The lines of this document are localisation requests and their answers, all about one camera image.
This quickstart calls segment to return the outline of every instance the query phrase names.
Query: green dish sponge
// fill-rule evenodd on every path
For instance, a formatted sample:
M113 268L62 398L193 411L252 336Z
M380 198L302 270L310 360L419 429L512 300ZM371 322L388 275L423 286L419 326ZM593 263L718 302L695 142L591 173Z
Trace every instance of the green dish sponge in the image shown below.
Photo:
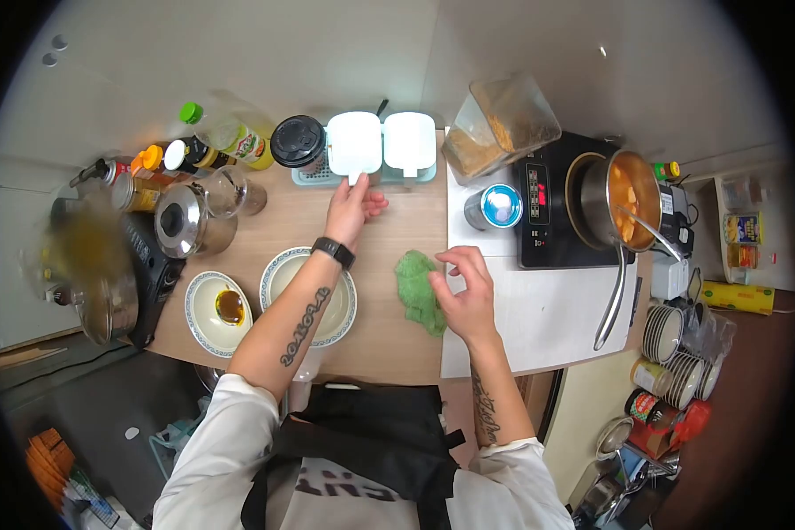
M435 299L427 273L435 270L433 261L418 250L406 252L395 266L397 295L406 306L406 319L424 325L434 337L445 334L445 314Z

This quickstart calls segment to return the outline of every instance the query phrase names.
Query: white cutting board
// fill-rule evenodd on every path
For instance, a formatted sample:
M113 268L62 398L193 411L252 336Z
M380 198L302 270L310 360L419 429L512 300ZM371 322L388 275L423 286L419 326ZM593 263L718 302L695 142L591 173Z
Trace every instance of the white cutting board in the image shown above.
M604 347L593 350L595 332L615 285L615 267L522 270L514 230L477 231L466 221L468 196L496 182L515 185L511 168L456 183L447 168L447 246L476 245L495 281L495 324L512 371L571 365L624 348L636 290L636 263L626 269L621 310ZM446 276L454 292L466 288L462 276ZM442 344L442 378L470 375L468 349L448 328Z

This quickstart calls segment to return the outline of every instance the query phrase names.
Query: black watch strap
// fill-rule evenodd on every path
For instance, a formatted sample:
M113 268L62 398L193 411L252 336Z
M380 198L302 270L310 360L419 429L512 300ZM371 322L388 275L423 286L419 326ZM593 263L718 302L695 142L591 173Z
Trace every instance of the black watch strap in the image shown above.
M353 262L356 261L356 256L353 255L353 252L351 252L348 247L330 238L316 239L315 244L312 245L312 252L316 250L328 253L341 264L341 268L344 270L350 270L353 266Z

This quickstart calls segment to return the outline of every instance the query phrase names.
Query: black apron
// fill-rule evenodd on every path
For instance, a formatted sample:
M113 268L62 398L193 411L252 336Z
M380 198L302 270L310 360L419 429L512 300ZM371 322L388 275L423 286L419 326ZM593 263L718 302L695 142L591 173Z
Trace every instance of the black apron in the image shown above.
M448 450L466 439L445 434L438 387L341 390L313 386L309 406L291 413L274 436L242 507L246 530L265 530L268 474L303 457L323 458L391 488L418 508L420 530L450 530L445 499L459 465Z

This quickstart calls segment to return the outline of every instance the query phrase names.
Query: hand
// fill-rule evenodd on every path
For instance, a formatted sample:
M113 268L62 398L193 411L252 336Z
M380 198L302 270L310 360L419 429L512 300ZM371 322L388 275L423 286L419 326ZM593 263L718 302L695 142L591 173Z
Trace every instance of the hand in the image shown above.
M343 179L329 200L324 235L348 247L356 254L357 239L362 225L371 217L379 216L389 202L382 192L368 191L369 178L363 173L351 189L348 179Z
M455 265L451 276L466 279L466 290L455 295L441 272L427 275L435 298L442 306L447 325L462 337L469 348L500 339L495 328L494 282L486 268L486 260L477 247L453 247L435 255L443 263Z

